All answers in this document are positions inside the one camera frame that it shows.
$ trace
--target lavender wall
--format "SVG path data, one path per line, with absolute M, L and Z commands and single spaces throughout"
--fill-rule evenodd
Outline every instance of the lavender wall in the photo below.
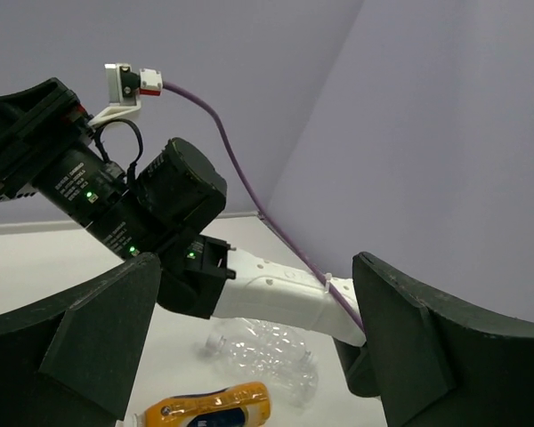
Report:
M 534 320 L 534 0 L 366 0 L 270 209 L 327 270 Z
M 0 95 L 58 77 L 92 112 L 107 102 L 103 64 L 126 61 L 216 106 L 266 200 L 312 111 L 361 0 L 0 2 Z M 208 117 L 173 96 L 146 100 L 140 167 L 182 136 L 229 182 L 229 211 L 253 207 Z M 127 129 L 107 132 L 118 162 L 136 155 Z M 64 219 L 40 197 L 1 204 L 0 222 Z

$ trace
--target plastic bottle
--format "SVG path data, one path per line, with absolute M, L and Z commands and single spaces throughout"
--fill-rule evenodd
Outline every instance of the plastic bottle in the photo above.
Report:
M 247 383 L 208 394 L 164 399 L 116 427 L 260 427 L 271 417 L 269 392 Z
M 261 381 L 274 397 L 294 407 L 308 404 L 319 382 L 316 363 L 304 339 L 288 326 L 250 319 L 218 324 L 206 354 L 224 374 L 238 381 Z

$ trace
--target white table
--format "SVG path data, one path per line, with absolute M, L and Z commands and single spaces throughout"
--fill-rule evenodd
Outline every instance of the white table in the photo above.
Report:
M 297 268 L 302 263 L 256 218 L 223 219 L 205 231 L 258 256 Z M 0 314 L 56 294 L 118 265 L 120 260 L 83 230 L 0 235 Z M 213 321 L 189 318 L 156 307 L 129 404 L 142 412 L 173 395 L 219 390 L 232 385 L 196 357 Z M 319 360 L 320 384 L 302 413 L 273 406 L 268 427 L 383 427 L 377 399 L 360 399 L 346 388 L 330 337 L 301 331 Z

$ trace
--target crushed plastic bottle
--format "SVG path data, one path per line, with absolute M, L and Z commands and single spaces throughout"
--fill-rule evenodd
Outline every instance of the crushed plastic bottle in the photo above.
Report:
M 219 323 L 206 342 L 206 354 L 225 375 L 261 381 L 274 397 L 304 407 L 316 394 L 316 360 L 293 328 L 235 318 Z

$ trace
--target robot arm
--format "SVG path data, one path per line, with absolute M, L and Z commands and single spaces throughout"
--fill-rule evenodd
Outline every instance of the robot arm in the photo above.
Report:
M 153 92 L 148 94 L 158 92 L 158 74 L 128 79 L 129 71 L 120 65 L 108 71 L 108 77 L 114 77 L 120 91 L 115 93 L 115 103 L 130 105 L 120 106 L 122 109 L 112 105 L 98 117 L 90 116 L 77 96 L 57 79 L 0 97 L 0 201 L 31 197 L 40 191 L 126 261 L 113 273 L 116 278 L 131 268 L 137 268 L 139 275 L 152 274 L 152 288 L 142 289 L 142 324 L 146 327 L 149 308 L 156 300 L 167 310 L 190 316 L 261 318 L 315 330 L 336 338 L 350 391 L 363 397 L 381 396 L 390 427 L 525 425 L 526 419 L 534 425 L 534 324 L 474 307 L 409 278 L 376 257 L 361 254 L 354 258 L 353 280 L 328 279 L 351 307 L 360 308 L 366 327 L 363 334 L 309 273 L 199 235 L 224 208 L 226 184 L 187 141 L 170 140 L 138 176 L 93 153 L 89 145 L 98 136 L 95 126 L 101 129 L 112 120 L 138 112 L 139 104 L 131 97 L 136 97 L 145 82 L 145 89 Z M 127 280 L 131 307 L 138 305 L 134 292 L 139 292 L 131 284 L 139 280 Z M 15 383 L 12 390 L 29 393 L 19 398 L 28 404 L 39 391 L 32 381 L 50 375 L 57 383 L 64 383 L 59 378 L 64 380 L 79 395 L 74 399 L 59 392 L 47 394 L 48 399 L 63 403 L 45 402 L 40 409 L 44 412 L 35 413 L 38 419 L 32 425 L 59 425 L 44 423 L 51 420 L 48 411 L 52 407 L 59 413 L 69 407 L 82 410 L 83 396 L 95 404 L 87 402 L 89 407 L 106 409 L 103 415 L 93 411 L 95 422 L 87 425 L 106 426 L 123 414 L 146 329 L 136 330 L 137 359 L 125 357 L 131 351 L 130 340 L 123 322 L 117 321 L 115 328 L 120 327 L 120 336 L 126 339 L 108 344 L 106 337 L 100 336 L 95 345 L 102 342 L 107 349 L 93 353 L 101 359 L 91 363 L 87 353 L 86 360 L 72 364 L 86 370 L 96 368 L 97 375 L 79 375 L 80 371 L 65 368 L 66 357 L 83 354 L 72 350 L 82 344 L 83 328 L 76 321 L 76 308 L 86 324 L 117 317 L 114 313 L 122 298 L 114 298 L 111 292 L 121 292 L 123 287 L 113 286 L 111 291 L 107 283 L 107 278 L 93 283 L 96 288 L 106 288 L 104 305 L 82 303 L 76 293 L 91 298 L 97 295 L 91 292 L 92 284 L 84 284 L 72 291 L 67 301 L 37 302 L 33 305 L 40 310 L 28 306 L 0 318 L 1 391 L 6 390 L 4 384 Z M 76 298 L 79 304 L 73 303 Z M 55 308 L 55 317 L 45 318 L 42 305 L 48 310 Z M 89 311 L 92 307 L 95 319 Z M 59 329 L 54 323 L 61 319 L 66 326 Z M 126 327 L 138 329 L 138 325 L 131 321 Z M 67 334 L 72 328 L 76 333 Z M 71 345 L 66 352 L 48 351 L 44 360 L 49 356 L 49 365 L 36 365 L 42 362 L 41 352 L 49 345 L 51 333 L 57 334 L 55 348 Z M 32 350 L 31 357 L 24 359 L 12 351 L 14 344 Z M 109 363 L 105 358 L 109 353 L 116 361 L 126 362 L 122 365 L 130 380 L 126 387 L 121 371 L 114 367 L 99 370 L 102 363 Z M 12 366 L 23 367 L 26 376 L 12 371 Z M 114 390 L 121 393 L 118 396 L 96 393 L 106 388 L 102 383 L 109 374 Z M 91 385 L 92 378 L 99 383 Z

